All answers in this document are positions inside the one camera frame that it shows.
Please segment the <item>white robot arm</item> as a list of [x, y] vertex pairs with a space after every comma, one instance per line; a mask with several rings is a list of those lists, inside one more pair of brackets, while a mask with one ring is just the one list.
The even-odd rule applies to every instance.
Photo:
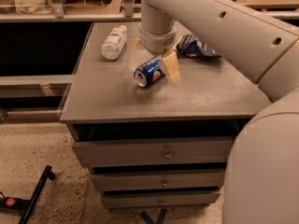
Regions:
[[297, 28], [230, 0], [142, 2], [202, 38], [271, 101], [235, 139], [222, 223], [299, 224]]

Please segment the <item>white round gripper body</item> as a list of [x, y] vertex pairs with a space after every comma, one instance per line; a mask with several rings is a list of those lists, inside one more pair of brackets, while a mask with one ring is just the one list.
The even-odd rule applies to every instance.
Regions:
[[168, 52], [175, 43], [177, 30], [173, 27], [163, 35], [155, 35], [146, 31], [142, 26], [139, 27], [139, 41], [144, 49], [150, 54], [163, 54]]

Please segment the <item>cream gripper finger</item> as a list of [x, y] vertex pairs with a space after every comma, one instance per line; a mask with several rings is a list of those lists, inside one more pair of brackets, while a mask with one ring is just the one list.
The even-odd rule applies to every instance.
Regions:
[[179, 83], [180, 73], [178, 67], [178, 57], [173, 50], [169, 50], [162, 56], [160, 67], [169, 82], [172, 84]]
[[137, 39], [136, 42], [133, 45], [133, 50], [140, 51], [140, 50], [143, 50], [143, 49], [144, 49], [144, 46], [141, 44], [140, 39]]

